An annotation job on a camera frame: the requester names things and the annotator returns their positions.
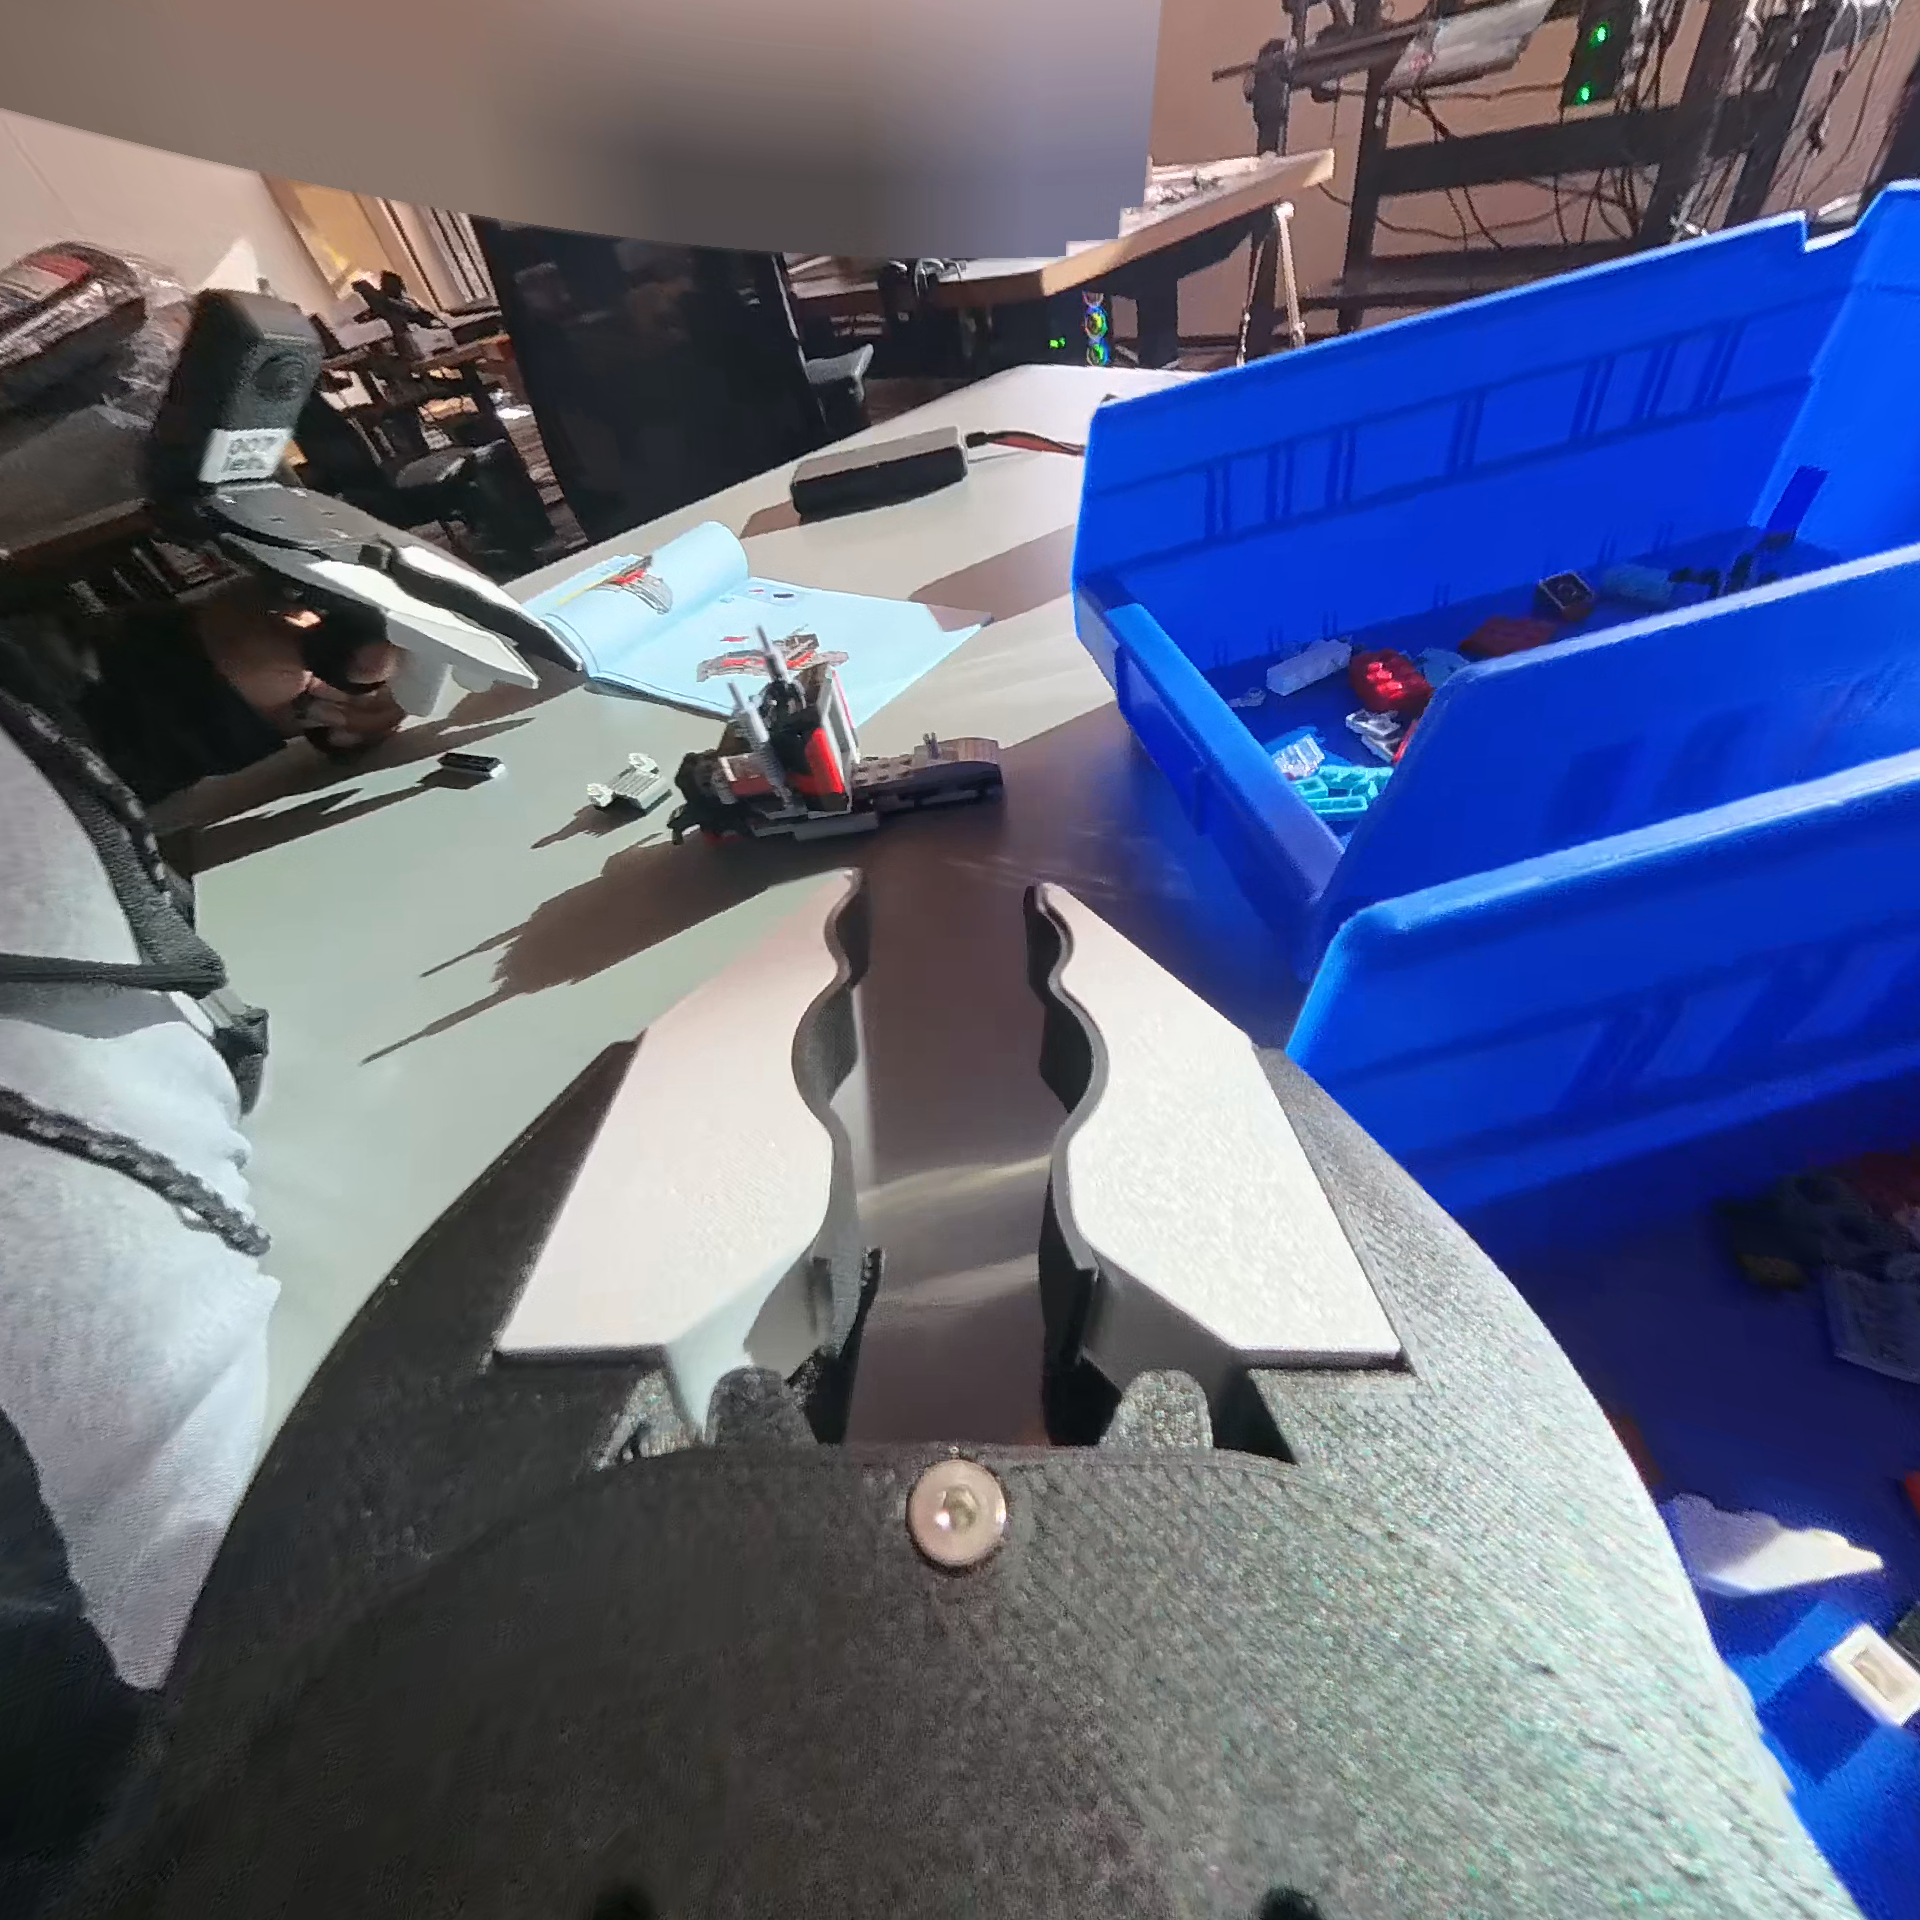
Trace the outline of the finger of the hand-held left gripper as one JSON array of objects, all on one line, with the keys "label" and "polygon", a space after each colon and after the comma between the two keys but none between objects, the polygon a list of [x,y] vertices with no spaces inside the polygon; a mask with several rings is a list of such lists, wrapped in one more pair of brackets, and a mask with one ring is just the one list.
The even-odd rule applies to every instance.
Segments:
[{"label": "finger of the hand-held left gripper", "polygon": [[437,544],[388,542],[388,576],[417,600],[507,643],[519,656],[564,669],[583,669],[585,657],[571,639],[533,614],[484,571],[468,566]]},{"label": "finger of the hand-held left gripper", "polygon": [[391,646],[396,667],[383,679],[406,716],[433,716],[447,688],[542,685],[540,675],[491,629],[465,612],[420,598],[393,576],[348,561],[315,561],[307,569],[307,600],[319,614],[308,631],[308,663],[324,683],[350,689],[369,679],[353,671],[371,646]]}]

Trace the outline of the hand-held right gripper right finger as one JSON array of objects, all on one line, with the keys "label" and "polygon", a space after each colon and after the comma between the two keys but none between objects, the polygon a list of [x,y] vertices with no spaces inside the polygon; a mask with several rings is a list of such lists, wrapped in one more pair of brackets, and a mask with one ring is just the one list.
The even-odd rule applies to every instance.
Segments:
[{"label": "hand-held right gripper right finger", "polygon": [[1039,1228],[1042,1420],[1092,1447],[1147,1375],[1204,1445],[1276,1449],[1258,1375],[1373,1375],[1401,1332],[1265,1065],[1059,883],[1023,896],[1039,1076],[1062,1105]]}]

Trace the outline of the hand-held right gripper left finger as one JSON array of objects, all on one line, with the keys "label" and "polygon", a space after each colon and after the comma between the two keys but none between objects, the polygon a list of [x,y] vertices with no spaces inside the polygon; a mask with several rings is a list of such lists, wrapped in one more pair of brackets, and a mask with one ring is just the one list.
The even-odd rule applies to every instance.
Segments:
[{"label": "hand-held right gripper left finger", "polygon": [[857,1343],[868,1245],[849,1129],[863,877],[828,870],[639,1036],[494,1337],[506,1361],[638,1360],[703,1424],[737,1369]]}]

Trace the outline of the black red toy brick truck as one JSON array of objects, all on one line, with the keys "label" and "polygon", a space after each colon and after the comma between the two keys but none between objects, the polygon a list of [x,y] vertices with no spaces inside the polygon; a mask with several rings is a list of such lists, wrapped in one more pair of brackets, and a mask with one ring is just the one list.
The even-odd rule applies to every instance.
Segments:
[{"label": "black red toy brick truck", "polygon": [[802,635],[799,660],[757,633],[757,692],[732,688],[732,718],[714,749],[683,756],[675,845],[822,841],[875,832],[926,808],[971,806],[1004,795],[1001,747],[985,736],[923,734],[901,755],[866,755],[836,663]]}]

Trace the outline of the blue plastic parts bin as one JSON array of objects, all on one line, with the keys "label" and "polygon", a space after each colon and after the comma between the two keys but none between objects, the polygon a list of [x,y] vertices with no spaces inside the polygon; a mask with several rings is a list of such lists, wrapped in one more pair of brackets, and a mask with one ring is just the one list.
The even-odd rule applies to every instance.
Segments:
[{"label": "blue plastic parts bin", "polygon": [[1913,752],[1918,548],[1468,667],[1414,726],[1295,950],[1357,912]]},{"label": "blue plastic parts bin", "polygon": [[1701,1603],[1866,1916],[1915,1916],[1915,1719],[1823,1671],[1915,1614],[1915,1284],[1739,1265],[1778,1184],[1915,1207],[1915,755],[1357,913],[1286,1044],[1570,1342],[1668,1502],[1878,1568]]},{"label": "blue plastic parts bin", "polygon": [[1915,435],[1918,196],[1897,183],[1846,230],[1783,215],[1102,407],[1075,623],[1307,981],[1295,950],[1349,841],[1215,671],[1563,569],[1783,534],[1815,571],[1915,544]]}]

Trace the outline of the light blue instruction booklet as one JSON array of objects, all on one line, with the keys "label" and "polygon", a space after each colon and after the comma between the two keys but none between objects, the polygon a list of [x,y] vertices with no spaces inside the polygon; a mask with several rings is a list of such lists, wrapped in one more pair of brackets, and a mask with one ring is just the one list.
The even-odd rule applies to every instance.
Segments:
[{"label": "light blue instruction booklet", "polygon": [[790,669],[833,667],[857,725],[982,625],[965,611],[758,577],[710,518],[578,569],[525,612],[594,688],[714,718],[732,716],[732,688],[766,683],[773,639]]}]

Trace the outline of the pile of toy bricks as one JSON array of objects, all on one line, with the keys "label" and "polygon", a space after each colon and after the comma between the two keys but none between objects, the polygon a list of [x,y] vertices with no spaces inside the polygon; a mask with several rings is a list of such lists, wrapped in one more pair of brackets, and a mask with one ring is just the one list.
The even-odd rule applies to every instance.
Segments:
[{"label": "pile of toy bricks", "polygon": [[1378,806],[1437,689],[1470,665],[1525,656],[1634,620],[1701,608],[1821,565],[1786,534],[1738,542],[1731,558],[1619,559],[1563,569],[1482,608],[1436,611],[1311,639],[1215,671],[1225,707],[1284,789],[1338,843]]},{"label": "pile of toy bricks", "polygon": [[1913,1228],[1793,1175],[1634,1232],[1595,1307],[1609,1415],[1803,1769],[1915,1739]]}]

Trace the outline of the person's left forearm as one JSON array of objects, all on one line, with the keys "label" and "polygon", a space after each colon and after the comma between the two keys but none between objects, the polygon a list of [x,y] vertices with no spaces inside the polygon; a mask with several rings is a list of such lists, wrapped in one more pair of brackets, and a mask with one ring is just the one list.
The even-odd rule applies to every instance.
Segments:
[{"label": "person's left forearm", "polygon": [[81,712],[98,755],[145,801],[237,774],[285,742],[206,660],[191,612],[133,608],[89,643]]}]

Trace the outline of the grey desk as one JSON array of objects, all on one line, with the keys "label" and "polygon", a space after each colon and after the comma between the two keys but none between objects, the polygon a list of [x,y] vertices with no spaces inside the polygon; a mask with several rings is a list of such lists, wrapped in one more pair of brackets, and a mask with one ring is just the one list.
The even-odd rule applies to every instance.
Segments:
[{"label": "grey desk", "polygon": [[[271,1015],[252,1118],[279,1278],[270,1429],[401,1254],[577,1072],[754,947],[836,861],[868,873],[871,972],[834,1105],[883,1253],[849,1439],[1044,1439],[1037,1237],[1062,1108],[1039,1079],[1026,887],[1060,883],[1261,1044],[1286,1040],[1303,993],[1075,633],[1082,470],[1067,453],[988,446],[938,496],[802,524],[782,464],[590,553],[722,520],[762,576],[988,614],[859,741],[993,736],[998,804],[819,848],[673,848],[659,819],[594,815],[588,781],[627,752],[673,771],[717,726],[543,667],[540,692],[471,694],[355,766],[299,744],[163,812],[201,928]],[[503,774],[433,783],[446,752],[500,756]]]}]

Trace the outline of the person's left hand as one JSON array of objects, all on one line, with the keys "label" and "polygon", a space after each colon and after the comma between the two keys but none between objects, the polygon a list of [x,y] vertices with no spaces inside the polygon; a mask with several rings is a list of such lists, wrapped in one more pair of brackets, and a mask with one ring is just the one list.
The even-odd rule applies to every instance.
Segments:
[{"label": "person's left hand", "polygon": [[371,612],[271,592],[226,592],[190,614],[206,660],[284,739],[357,755],[406,720],[393,694],[401,648]]}]

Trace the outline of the black high-back chair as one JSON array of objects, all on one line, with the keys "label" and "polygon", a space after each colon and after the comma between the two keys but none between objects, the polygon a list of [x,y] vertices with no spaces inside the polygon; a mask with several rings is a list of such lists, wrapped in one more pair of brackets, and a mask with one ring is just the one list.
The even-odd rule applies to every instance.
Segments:
[{"label": "black high-back chair", "polygon": [[547,461],[590,542],[863,430],[868,348],[809,356],[779,254],[471,215]]}]

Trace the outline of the black flat power bank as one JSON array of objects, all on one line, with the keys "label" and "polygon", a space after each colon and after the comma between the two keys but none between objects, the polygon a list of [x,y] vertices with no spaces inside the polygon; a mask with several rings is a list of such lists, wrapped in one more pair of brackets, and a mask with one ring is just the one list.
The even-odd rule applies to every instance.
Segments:
[{"label": "black flat power bank", "polygon": [[790,470],[788,501],[802,520],[826,520],[932,496],[966,477],[966,439],[957,427],[941,425],[813,453]]}]

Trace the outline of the long wooden table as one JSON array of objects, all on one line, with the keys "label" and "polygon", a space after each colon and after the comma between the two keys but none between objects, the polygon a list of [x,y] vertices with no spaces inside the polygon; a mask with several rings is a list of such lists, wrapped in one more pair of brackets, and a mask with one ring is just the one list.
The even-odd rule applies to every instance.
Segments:
[{"label": "long wooden table", "polygon": [[1059,255],[979,255],[934,270],[922,299],[974,324],[989,368],[1075,365],[1077,289],[1103,289],[1134,309],[1125,340],[1139,368],[1170,368],[1181,352],[1181,283],[1238,248],[1289,245],[1295,200],[1334,171],[1331,148],[1169,168],[1155,205],[1130,207],[1116,237],[1075,243]]}]

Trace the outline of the black metal equipment rack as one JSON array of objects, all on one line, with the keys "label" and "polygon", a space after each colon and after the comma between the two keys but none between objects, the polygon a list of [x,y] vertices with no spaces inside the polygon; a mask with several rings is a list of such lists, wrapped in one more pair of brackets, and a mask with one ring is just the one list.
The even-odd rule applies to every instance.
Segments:
[{"label": "black metal equipment rack", "polygon": [[1269,5],[1215,63],[1254,153],[1305,116],[1338,216],[1309,285],[1284,216],[1252,292],[1291,340],[1517,289],[1801,209],[1849,225],[1915,171],[1915,5]]}]

